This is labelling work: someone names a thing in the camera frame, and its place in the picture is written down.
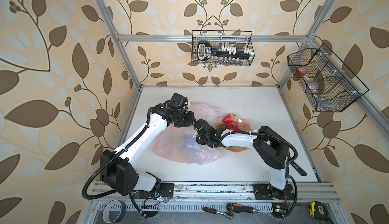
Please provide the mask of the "red toy dragon fruit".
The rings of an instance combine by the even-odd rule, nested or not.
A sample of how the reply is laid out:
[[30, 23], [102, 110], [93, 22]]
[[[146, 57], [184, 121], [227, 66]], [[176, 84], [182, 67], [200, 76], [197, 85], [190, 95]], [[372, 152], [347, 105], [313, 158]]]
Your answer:
[[225, 129], [228, 129], [231, 131], [239, 131], [239, 125], [235, 121], [226, 122], [226, 123], [224, 123], [223, 126]]

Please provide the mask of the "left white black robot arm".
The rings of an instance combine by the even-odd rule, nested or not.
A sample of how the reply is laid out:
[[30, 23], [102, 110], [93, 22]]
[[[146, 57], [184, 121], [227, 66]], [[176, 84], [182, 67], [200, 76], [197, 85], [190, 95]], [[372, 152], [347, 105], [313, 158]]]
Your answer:
[[[145, 123], [134, 135], [113, 151], [106, 150], [102, 154], [100, 167], [82, 188], [82, 197], [95, 200], [114, 193], [129, 196], [138, 213], [146, 218], [147, 214], [136, 204], [132, 193], [155, 191], [160, 180], [151, 173], [137, 173], [134, 166], [150, 143], [169, 125], [189, 127], [194, 124], [194, 114], [188, 111], [188, 107], [188, 99], [177, 93], [174, 93], [170, 100], [150, 107]], [[88, 194], [87, 190], [97, 176], [101, 176], [102, 181], [110, 186], [111, 190], [97, 195]]]

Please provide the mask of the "pink plastic bag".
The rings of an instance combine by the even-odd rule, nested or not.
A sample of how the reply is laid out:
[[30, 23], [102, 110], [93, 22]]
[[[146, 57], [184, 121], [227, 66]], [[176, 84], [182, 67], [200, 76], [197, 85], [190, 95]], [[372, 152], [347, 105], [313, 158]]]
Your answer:
[[[216, 126], [219, 119], [219, 109], [212, 108], [206, 104], [193, 104], [189, 106], [194, 117], [204, 119], [211, 126]], [[156, 138], [152, 147], [156, 155], [178, 163], [185, 164], [208, 164], [221, 158], [221, 151], [207, 145], [203, 146], [196, 142], [197, 132], [190, 127], [177, 128], [170, 124]]]

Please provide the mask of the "peach scalloped plastic plate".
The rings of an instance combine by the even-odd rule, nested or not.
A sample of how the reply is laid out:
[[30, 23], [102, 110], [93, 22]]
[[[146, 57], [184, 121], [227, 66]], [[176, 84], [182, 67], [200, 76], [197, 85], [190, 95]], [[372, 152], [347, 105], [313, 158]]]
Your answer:
[[[220, 129], [220, 128], [224, 128], [224, 123], [222, 122], [222, 119], [223, 118], [220, 118], [217, 125], [216, 125], [216, 129]], [[240, 131], [251, 131], [252, 128], [251, 128], [251, 124], [250, 124], [250, 121], [249, 120], [243, 120], [241, 118], [239, 118], [237, 115], [236, 115], [236, 118], [235, 118], [235, 122], [238, 123], [239, 125], [239, 130]]]

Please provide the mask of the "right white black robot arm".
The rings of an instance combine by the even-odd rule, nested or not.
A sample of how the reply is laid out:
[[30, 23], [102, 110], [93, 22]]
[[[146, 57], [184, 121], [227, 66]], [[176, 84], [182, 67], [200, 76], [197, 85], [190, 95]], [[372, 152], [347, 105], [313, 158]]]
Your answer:
[[276, 134], [267, 126], [257, 131], [231, 131], [228, 129], [215, 129], [203, 119], [193, 122], [197, 131], [196, 142], [210, 148], [241, 147], [254, 149], [263, 162], [269, 166], [270, 180], [267, 194], [273, 199], [287, 200], [286, 188], [288, 181], [293, 183], [294, 199], [287, 211], [276, 208], [273, 216], [285, 219], [294, 210], [297, 203], [297, 183], [289, 174], [289, 165], [298, 157], [297, 149], [284, 138]]

